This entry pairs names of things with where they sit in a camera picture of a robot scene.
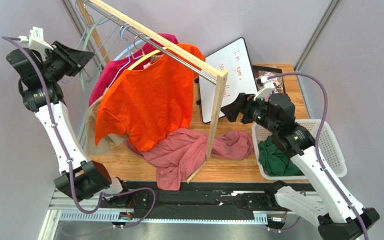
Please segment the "clothes rack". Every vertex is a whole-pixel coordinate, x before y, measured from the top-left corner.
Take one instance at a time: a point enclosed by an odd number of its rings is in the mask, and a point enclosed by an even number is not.
[[[207,81],[211,82],[212,84],[216,85],[215,89],[215,96],[214,96],[214,104],[212,108],[212,114],[211,114],[211,123],[210,123],[210,129],[208,134],[208,144],[206,149],[206,160],[207,162],[211,158],[211,153],[213,149],[214,139],[216,137],[216,131],[217,131],[217,125],[219,123],[219,116],[220,111],[222,107],[222,101],[224,96],[224,91],[226,88],[226,82],[228,79],[228,73],[229,71],[226,69],[223,70],[217,70],[208,63],[201,61],[194,55],[190,54],[189,52],[183,50],[182,48],[178,47],[177,45],[173,44],[172,42],[166,40],[162,36],[158,35],[157,33],[153,32],[152,30],[148,29],[147,27],[141,25],[137,21],[133,20],[132,18],[128,17],[127,15],[121,13],[120,11],[116,10],[115,8],[111,7],[110,5],[104,3],[101,0],[85,0],[84,2],[87,6],[95,10],[96,12],[100,13],[102,16],[105,16],[115,24],[119,25],[120,27],[126,27],[131,26],[127,29],[131,34],[134,36],[137,36],[144,42],[150,44],[154,48],[160,50],[162,53],[166,54],[170,58],[176,60],[183,66],[187,67],[191,71],[194,71]],[[198,68],[202,69],[203,71],[207,72],[211,76],[215,77],[212,78],[205,72],[202,72],[201,70],[197,69],[193,65],[189,64],[185,60],[181,59],[180,57],[174,55],[173,53],[169,52],[168,50],[163,49],[158,44],[152,42],[151,38],[158,43],[160,43],[163,47],[167,47],[169,50],[180,56],[181,58],[185,59],[189,63],[197,66]],[[192,174],[189,179],[187,180],[188,183],[192,181],[192,179],[198,174],[198,172],[201,170],[201,168],[205,165],[205,163],[194,173]]]

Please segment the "orange t-shirt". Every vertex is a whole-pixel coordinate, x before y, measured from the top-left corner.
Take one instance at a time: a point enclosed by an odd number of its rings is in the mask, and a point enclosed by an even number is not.
[[[177,44],[205,61],[200,50]],[[144,70],[125,70],[101,102],[95,144],[109,134],[128,134],[133,146],[147,152],[167,135],[189,128],[198,75],[167,55]]]

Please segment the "green clothing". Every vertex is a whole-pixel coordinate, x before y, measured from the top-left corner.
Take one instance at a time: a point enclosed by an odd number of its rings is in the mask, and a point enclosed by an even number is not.
[[[287,158],[277,146],[275,146],[272,137],[268,137],[266,141],[258,144],[260,157],[258,161],[263,165],[269,176],[271,177],[291,177],[303,176],[300,169],[294,165],[291,159]]]

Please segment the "crumpled pink cloth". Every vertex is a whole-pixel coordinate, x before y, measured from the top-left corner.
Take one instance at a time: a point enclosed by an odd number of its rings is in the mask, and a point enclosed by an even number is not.
[[[156,168],[158,188],[178,191],[180,183],[206,160],[208,134],[180,128],[170,133],[148,152],[125,145]],[[243,160],[254,151],[253,139],[243,131],[230,131],[214,140],[212,155],[221,159]]]

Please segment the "gray wall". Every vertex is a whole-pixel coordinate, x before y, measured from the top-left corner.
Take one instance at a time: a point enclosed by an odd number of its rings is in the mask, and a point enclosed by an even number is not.
[[[1,36],[28,35],[44,28],[45,39],[76,48],[80,37],[57,0],[0,1],[0,239],[37,239],[59,176],[46,131],[23,105],[18,73],[6,61],[15,48]],[[90,93],[78,79],[61,84],[78,134]]]
[[[342,1],[302,72],[328,91],[327,120],[348,168],[342,181],[380,213],[369,236],[384,239],[384,1]],[[311,115],[320,118],[321,90],[302,82]]]
[[[294,64],[306,47],[330,0],[105,0],[157,33],[176,35],[204,55],[244,37],[253,63]],[[101,15],[93,14],[97,21]],[[99,29],[106,39],[113,23]],[[133,43],[134,37],[125,34]],[[112,58],[122,50],[121,41]]]

